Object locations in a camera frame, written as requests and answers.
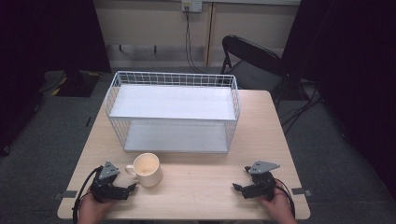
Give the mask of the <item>black folding chair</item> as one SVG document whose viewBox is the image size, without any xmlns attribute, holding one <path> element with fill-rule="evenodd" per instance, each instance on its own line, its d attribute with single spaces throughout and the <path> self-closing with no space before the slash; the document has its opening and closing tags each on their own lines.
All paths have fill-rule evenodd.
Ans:
<svg viewBox="0 0 396 224">
<path fill-rule="evenodd" d="M 240 89 L 269 91 L 274 98 L 285 89 L 288 74 L 271 50 L 237 35 L 223 37 L 222 47 L 221 73 L 234 75 Z"/>
</svg>

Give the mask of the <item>dark curtain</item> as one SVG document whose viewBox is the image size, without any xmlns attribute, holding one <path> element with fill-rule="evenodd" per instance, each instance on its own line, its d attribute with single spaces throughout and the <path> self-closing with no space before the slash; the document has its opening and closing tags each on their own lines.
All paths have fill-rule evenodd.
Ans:
<svg viewBox="0 0 396 224">
<path fill-rule="evenodd" d="M 318 83 L 396 200 L 396 0 L 300 0 L 283 61 Z"/>
<path fill-rule="evenodd" d="M 59 70 L 111 71 L 94 0 L 0 0 L 0 157 Z"/>
</svg>

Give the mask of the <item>person's left hand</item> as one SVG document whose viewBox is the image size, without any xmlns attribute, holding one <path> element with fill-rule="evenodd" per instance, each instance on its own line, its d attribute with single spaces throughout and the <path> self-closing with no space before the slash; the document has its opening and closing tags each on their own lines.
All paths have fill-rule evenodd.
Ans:
<svg viewBox="0 0 396 224">
<path fill-rule="evenodd" d="M 106 213 L 117 203 L 115 200 L 107 200 L 99 203 L 91 193 L 86 193 L 82 197 L 78 207 L 77 224 L 99 224 L 106 216 Z"/>
</svg>

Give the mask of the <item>white wall socket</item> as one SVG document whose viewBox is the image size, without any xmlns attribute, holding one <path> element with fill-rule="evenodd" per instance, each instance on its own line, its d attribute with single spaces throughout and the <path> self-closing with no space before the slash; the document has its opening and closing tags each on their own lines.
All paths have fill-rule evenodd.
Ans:
<svg viewBox="0 0 396 224">
<path fill-rule="evenodd" d="M 181 10 L 184 12 L 201 13 L 203 2 L 202 0 L 182 0 Z"/>
</svg>

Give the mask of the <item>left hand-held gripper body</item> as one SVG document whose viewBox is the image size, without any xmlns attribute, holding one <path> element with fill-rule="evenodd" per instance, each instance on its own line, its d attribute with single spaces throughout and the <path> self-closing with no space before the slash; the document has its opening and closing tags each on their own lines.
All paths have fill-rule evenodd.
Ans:
<svg viewBox="0 0 396 224">
<path fill-rule="evenodd" d="M 113 185 L 119 171 L 111 161 L 106 161 L 103 166 L 99 167 L 99 171 L 96 173 L 90 186 L 93 198 L 97 202 L 103 203 L 105 200 L 128 199 L 130 188 L 121 188 Z"/>
</svg>

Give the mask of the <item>black tape strip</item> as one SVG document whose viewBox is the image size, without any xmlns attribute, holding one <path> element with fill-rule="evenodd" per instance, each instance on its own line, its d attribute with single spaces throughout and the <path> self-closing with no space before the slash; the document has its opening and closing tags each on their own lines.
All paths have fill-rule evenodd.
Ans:
<svg viewBox="0 0 396 224">
<path fill-rule="evenodd" d="M 313 191 L 311 189 L 295 188 L 291 190 L 294 195 L 304 195 L 305 197 L 311 197 Z"/>
<path fill-rule="evenodd" d="M 55 193 L 52 199 L 61 201 L 63 198 L 75 198 L 77 194 L 78 192 L 76 190 L 64 190 L 62 192 Z"/>
</svg>

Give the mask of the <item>cream ceramic mug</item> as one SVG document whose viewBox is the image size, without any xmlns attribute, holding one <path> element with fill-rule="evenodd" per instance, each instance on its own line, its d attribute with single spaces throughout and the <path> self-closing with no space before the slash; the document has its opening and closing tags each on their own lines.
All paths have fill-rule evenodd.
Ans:
<svg viewBox="0 0 396 224">
<path fill-rule="evenodd" d="M 125 172 L 138 184 L 146 188 L 154 187 L 163 178 L 160 160 L 153 153 L 138 155 L 132 164 L 125 166 Z"/>
</svg>

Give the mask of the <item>person's right hand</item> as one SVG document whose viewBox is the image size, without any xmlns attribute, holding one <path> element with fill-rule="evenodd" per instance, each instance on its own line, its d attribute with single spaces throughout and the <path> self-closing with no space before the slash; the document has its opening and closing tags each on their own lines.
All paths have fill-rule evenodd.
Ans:
<svg viewBox="0 0 396 224">
<path fill-rule="evenodd" d="M 270 217 L 278 224 L 298 224 L 291 212 L 288 194 L 280 181 L 276 181 L 273 200 L 268 201 L 266 198 L 261 197 L 259 202 L 269 212 Z"/>
</svg>

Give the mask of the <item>black yellow floor stand base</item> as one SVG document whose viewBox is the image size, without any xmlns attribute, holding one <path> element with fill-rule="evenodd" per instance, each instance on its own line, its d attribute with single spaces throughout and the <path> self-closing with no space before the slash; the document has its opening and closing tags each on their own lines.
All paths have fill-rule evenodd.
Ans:
<svg viewBox="0 0 396 224">
<path fill-rule="evenodd" d="M 69 75 L 64 70 L 49 71 L 40 92 L 58 97 L 90 97 L 101 78 L 100 73 L 79 71 Z"/>
</svg>

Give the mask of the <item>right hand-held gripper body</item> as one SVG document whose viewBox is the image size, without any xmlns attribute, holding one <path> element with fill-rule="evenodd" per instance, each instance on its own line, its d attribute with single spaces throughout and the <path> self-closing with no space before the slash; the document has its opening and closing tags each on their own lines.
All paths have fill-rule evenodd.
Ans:
<svg viewBox="0 0 396 224">
<path fill-rule="evenodd" d="M 249 199 L 264 196 L 271 201 L 274 198 L 274 188 L 276 186 L 271 171 L 279 168 L 280 165 L 267 161 L 255 161 L 250 167 L 253 184 L 248 186 L 247 190 L 242 191 L 243 197 Z"/>
</svg>

